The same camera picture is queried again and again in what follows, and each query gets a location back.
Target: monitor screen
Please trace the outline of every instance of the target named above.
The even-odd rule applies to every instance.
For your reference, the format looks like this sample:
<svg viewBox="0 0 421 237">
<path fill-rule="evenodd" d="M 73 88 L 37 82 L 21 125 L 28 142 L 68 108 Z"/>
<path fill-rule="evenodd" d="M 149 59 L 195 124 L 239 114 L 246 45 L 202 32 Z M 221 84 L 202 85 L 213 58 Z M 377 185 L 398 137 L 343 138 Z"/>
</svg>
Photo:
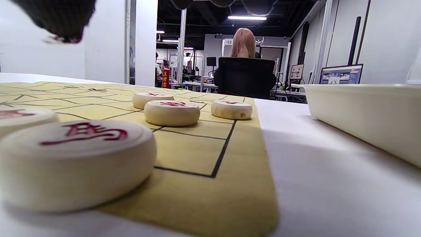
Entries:
<svg viewBox="0 0 421 237">
<path fill-rule="evenodd" d="M 294 65 L 291 67 L 290 80 L 301 80 L 303 77 L 304 64 Z"/>
<path fill-rule="evenodd" d="M 320 84 L 359 84 L 362 64 L 322 68 Z"/>
</svg>

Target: game board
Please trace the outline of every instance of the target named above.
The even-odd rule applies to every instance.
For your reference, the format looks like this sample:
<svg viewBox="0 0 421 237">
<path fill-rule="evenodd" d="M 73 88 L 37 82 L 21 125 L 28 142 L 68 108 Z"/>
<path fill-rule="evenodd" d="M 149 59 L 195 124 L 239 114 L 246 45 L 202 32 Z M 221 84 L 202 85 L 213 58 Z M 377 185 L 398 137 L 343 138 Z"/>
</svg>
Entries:
<svg viewBox="0 0 421 237">
<path fill-rule="evenodd" d="M 151 125 L 143 111 L 132 106 L 135 92 L 170 94 L 198 104 L 200 120 L 181 128 Z M 212 116 L 211 103 L 222 99 L 253 105 L 252 119 Z M 49 109 L 61 121 L 132 121 L 153 130 L 158 155 L 152 175 L 99 211 L 206 237 L 264 236 L 278 222 L 254 99 L 124 84 L 3 83 L 0 108 L 4 107 Z"/>
</svg>

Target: fluorescent light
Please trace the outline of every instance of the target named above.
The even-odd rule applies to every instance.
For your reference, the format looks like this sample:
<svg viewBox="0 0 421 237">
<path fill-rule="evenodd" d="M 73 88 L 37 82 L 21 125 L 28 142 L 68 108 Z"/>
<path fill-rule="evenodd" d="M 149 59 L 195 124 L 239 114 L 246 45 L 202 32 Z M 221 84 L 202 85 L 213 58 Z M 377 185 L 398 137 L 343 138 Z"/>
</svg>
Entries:
<svg viewBox="0 0 421 237">
<path fill-rule="evenodd" d="M 251 20 L 251 21 L 266 21 L 266 17 L 263 16 L 229 16 L 230 20 Z"/>
</svg>

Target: chinese chess piece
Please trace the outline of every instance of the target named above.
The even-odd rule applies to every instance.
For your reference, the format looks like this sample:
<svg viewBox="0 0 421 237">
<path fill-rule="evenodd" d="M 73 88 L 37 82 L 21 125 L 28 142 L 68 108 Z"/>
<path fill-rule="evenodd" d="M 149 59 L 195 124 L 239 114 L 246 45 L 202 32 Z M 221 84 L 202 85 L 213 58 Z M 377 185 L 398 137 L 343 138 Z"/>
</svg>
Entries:
<svg viewBox="0 0 421 237">
<path fill-rule="evenodd" d="M 84 120 L 44 124 L 0 142 L 0 188 L 9 203 L 42 212 L 115 199 L 152 172 L 156 143 L 145 126 Z"/>
<path fill-rule="evenodd" d="M 166 94 L 136 93 L 133 95 L 133 107 L 144 109 L 145 104 L 153 100 L 174 100 L 174 97 Z"/>
<path fill-rule="evenodd" d="M 182 101 L 154 100 L 144 112 L 147 122 L 170 127 L 194 125 L 200 117 L 199 106 Z"/>
<path fill-rule="evenodd" d="M 253 107 L 242 102 L 216 100 L 212 103 L 210 110 L 212 115 L 223 119 L 245 120 L 251 118 Z"/>
<path fill-rule="evenodd" d="M 35 108 L 1 108 L 0 139 L 21 129 L 58 121 L 59 118 L 56 113 L 50 110 Z"/>
</svg>

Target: black ceiling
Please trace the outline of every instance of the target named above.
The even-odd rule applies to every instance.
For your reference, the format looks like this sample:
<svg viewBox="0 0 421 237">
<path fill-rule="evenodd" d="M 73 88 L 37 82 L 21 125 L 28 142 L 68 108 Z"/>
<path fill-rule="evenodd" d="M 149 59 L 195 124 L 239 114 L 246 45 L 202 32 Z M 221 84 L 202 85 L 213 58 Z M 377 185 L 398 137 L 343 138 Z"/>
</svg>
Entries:
<svg viewBox="0 0 421 237">
<path fill-rule="evenodd" d="M 240 27 L 252 30 L 256 36 L 291 37 L 315 2 L 279 0 L 266 21 L 256 22 L 227 19 L 232 14 L 249 15 L 241 1 L 235 1 L 230 8 L 219 8 L 209 1 L 194 1 L 187 8 L 185 46 L 203 50 L 205 34 L 233 35 Z M 159 0 L 157 22 L 157 29 L 165 31 L 165 34 L 161 34 L 161 40 L 180 36 L 181 11 L 170 0 Z M 157 44 L 157 47 L 176 48 L 176 45 Z"/>
</svg>

